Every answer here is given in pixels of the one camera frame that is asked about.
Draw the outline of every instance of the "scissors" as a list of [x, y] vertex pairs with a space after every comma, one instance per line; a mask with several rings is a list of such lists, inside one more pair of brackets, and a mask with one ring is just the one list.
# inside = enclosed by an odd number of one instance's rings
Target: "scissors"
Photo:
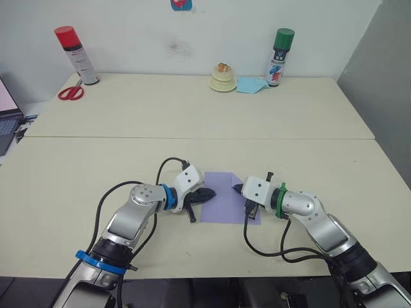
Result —
[[62, 92], [58, 93], [57, 97], [62, 101], [67, 101], [68, 99], [71, 101], [76, 101], [77, 99], [82, 98], [84, 95], [84, 89], [81, 87], [81, 84], [82, 80], [80, 79], [74, 87], [64, 89]]

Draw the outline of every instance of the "green cap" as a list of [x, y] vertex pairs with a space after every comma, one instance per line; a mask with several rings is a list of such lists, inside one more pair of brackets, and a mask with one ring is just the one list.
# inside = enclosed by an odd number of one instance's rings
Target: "green cap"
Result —
[[281, 28], [277, 30], [275, 36], [274, 47], [279, 49], [290, 50], [293, 42], [295, 32], [288, 28]]

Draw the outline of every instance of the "laptop keyboard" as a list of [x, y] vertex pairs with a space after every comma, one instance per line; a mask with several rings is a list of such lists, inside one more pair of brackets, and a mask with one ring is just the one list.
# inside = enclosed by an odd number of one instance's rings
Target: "laptop keyboard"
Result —
[[15, 124], [18, 119], [4, 119], [0, 120], [0, 136], [8, 135], [15, 129]]

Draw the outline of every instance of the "sticker on wall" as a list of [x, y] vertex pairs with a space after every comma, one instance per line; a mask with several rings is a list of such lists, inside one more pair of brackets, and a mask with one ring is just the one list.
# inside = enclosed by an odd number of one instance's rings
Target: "sticker on wall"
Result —
[[175, 11], [190, 11], [193, 8], [191, 0], [170, 0], [170, 2]]

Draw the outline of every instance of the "green ring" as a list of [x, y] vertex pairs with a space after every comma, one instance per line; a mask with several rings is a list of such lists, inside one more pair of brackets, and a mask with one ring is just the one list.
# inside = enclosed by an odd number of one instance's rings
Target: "green ring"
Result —
[[281, 205], [283, 204], [283, 198], [284, 194], [286, 193], [287, 188], [285, 188], [285, 183], [283, 182], [280, 187], [280, 193], [278, 194], [277, 198], [277, 208], [275, 210], [275, 215], [278, 218], [281, 218], [281, 214], [283, 213], [283, 210], [281, 209]]

